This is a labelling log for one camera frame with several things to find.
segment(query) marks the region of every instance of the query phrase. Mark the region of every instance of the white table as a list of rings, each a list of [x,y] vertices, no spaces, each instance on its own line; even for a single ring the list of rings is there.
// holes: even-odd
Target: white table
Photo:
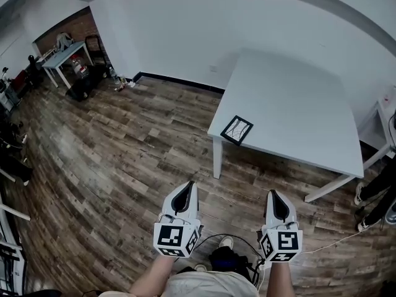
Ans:
[[[79,49],[84,48],[85,53],[88,56],[89,61],[91,62],[91,65],[93,65],[93,62],[91,60],[91,57],[89,56],[88,50],[87,50],[87,45],[85,45],[85,42],[75,42],[71,44],[67,49],[65,49],[63,52],[56,53],[54,56],[52,56],[47,62],[43,64],[43,68],[45,72],[47,73],[49,79],[51,79],[52,83],[55,85],[57,88],[58,85],[56,81],[53,79],[53,77],[50,74],[49,69],[55,69],[59,76],[61,76],[63,82],[66,84],[68,88],[71,88],[72,86],[69,84],[61,70],[59,69],[60,65],[62,65],[65,61],[69,59],[70,56],[72,56],[75,52],[77,52]]]
[[[50,56],[52,56],[54,53],[56,52],[55,48],[48,50],[42,57],[40,57],[39,59],[37,59],[37,63],[40,64],[40,67],[42,67],[43,63],[46,62]],[[53,77],[55,77],[55,74],[53,73],[53,71],[51,69],[48,69],[48,71],[51,73],[51,75]]]
[[[393,119],[389,126],[389,119],[394,115],[395,110],[396,100],[390,105],[385,106],[380,99],[360,123],[358,127],[360,140],[378,149],[378,152],[364,163],[364,169],[369,168],[385,155],[388,155],[390,158],[395,156],[392,151],[392,147],[395,147],[394,140],[396,140],[396,130],[394,128]]]
[[[294,59],[243,49],[208,130],[215,178],[222,168],[225,139],[220,133],[235,115],[253,123],[242,147],[363,177],[358,131],[336,76]]]

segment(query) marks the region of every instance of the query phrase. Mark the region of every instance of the person's arm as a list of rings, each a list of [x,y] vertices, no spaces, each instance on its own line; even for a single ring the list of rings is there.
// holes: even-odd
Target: person's arm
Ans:
[[[289,263],[273,263],[267,297],[295,297]]]
[[[160,296],[172,271],[174,257],[158,256],[153,264],[132,285],[130,293],[137,297]]]

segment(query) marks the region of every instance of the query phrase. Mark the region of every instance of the black cable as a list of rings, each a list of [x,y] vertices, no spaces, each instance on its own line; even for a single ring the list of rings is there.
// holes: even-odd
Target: black cable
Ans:
[[[250,248],[253,250],[253,252],[254,252],[255,254],[257,254],[257,256],[259,256],[259,257],[261,258],[261,260],[257,263],[255,269],[253,269],[253,268],[250,267],[250,269],[251,269],[252,272],[253,272],[252,284],[253,284],[254,286],[257,286],[257,284],[259,283],[259,277],[260,277],[260,276],[257,276],[257,279],[256,279],[256,275],[259,274],[259,273],[257,272],[257,269],[260,267],[260,265],[264,264],[265,260],[263,259],[263,257],[261,256],[261,254],[258,253],[258,252],[256,251],[256,249],[255,249],[249,242],[247,242],[244,238],[241,238],[240,236],[236,236],[236,235],[230,235],[230,234],[228,234],[228,233],[219,233],[219,234],[217,234],[217,235],[208,236],[208,237],[207,237],[206,239],[204,239],[201,243],[199,243],[194,249],[199,248],[202,244],[204,244],[204,243],[206,242],[206,240],[208,240],[208,239],[210,239],[210,238],[214,238],[215,236],[220,236],[220,235],[232,236],[233,238],[237,238],[237,239],[240,239],[240,240],[244,241],[248,246],[250,246]]]
[[[256,249],[255,249],[254,247],[252,247],[251,244],[250,244],[249,242],[247,242],[244,238],[241,238],[240,236],[236,236],[236,235],[229,235],[228,233],[219,233],[218,235],[211,235],[211,236],[208,236],[206,239],[204,239],[201,243],[199,243],[199,244],[196,246],[196,249],[199,248],[206,240],[208,240],[208,239],[210,239],[210,238],[213,238],[213,237],[215,237],[215,236],[220,236],[220,235],[232,236],[233,238],[237,238],[237,239],[240,239],[240,240],[244,241],[248,246],[251,247],[251,249],[252,249],[261,259],[263,259],[262,256],[261,256],[261,254],[258,253],[258,252],[256,251]]]

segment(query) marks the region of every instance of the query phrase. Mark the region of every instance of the red object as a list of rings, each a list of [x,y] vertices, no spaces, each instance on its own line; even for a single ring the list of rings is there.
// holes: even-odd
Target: red object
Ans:
[[[15,79],[11,82],[11,87],[16,93],[19,93],[25,85],[25,79],[27,77],[26,71],[21,71]]]
[[[72,67],[75,74],[79,79],[84,79],[88,77],[89,70],[87,65],[85,65],[85,61],[78,55],[74,54],[71,56]]]

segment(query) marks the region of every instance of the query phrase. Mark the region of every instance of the sneaker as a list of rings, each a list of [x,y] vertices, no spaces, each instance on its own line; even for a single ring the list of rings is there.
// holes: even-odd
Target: sneaker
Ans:
[[[205,265],[202,265],[202,264],[197,264],[197,265],[194,267],[194,270],[196,270],[197,272],[207,272],[207,271],[208,271],[207,268],[206,268],[206,266],[205,266]]]
[[[362,182],[360,182],[355,189],[355,199],[353,200],[353,202],[355,203],[355,205],[359,205],[363,202],[363,200],[360,198],[360,194],[361,194],[361,190],[364,187],[364,184]]]
[[[218,245],[218,247],[222,246],[228,246],[232,250],[234,247],[234,239],[231,236],[225,236]]]
[[[378,223],[378,222],[381,220],[381,219],[378,220],[376,223],[374,223],[374,224],[372,224],[372,225],[367,225],[367,224],[366,224],[366,217],[367,217],[367,216],[365,216],[365,217],[358,223],[358,225],[356,226],[359,232],[362,232],[362,231],[368,229],[370,226],[375,225],[376,223]]]

